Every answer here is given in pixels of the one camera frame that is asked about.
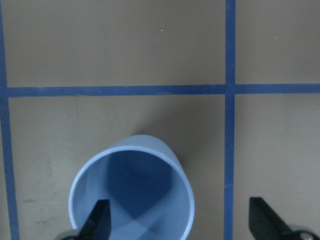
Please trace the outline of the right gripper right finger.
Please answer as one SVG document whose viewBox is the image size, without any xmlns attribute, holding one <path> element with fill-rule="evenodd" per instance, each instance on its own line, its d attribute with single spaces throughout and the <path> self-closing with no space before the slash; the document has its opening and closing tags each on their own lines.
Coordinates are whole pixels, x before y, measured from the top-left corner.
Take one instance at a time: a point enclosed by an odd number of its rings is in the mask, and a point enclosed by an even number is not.
<svg viewBox="0 0 320 240">
<path fill-rule="evenodd" d="M 255 240 L 300 240 L 262 197 L 249 199 L 249 230 Z"/>
</svg>

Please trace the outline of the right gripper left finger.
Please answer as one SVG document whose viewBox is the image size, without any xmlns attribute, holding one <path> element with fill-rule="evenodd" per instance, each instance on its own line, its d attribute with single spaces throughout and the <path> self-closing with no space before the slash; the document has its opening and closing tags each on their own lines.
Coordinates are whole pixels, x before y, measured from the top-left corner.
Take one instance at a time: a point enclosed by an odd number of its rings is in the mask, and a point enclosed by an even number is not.
<svg viewBox="0 0 320 240">
<path fill-rule="evenodd" d="M 108 240 L 111 235 L 111 207 L 108 199 L 98 200 L 77 240 Z"/>
</svg>

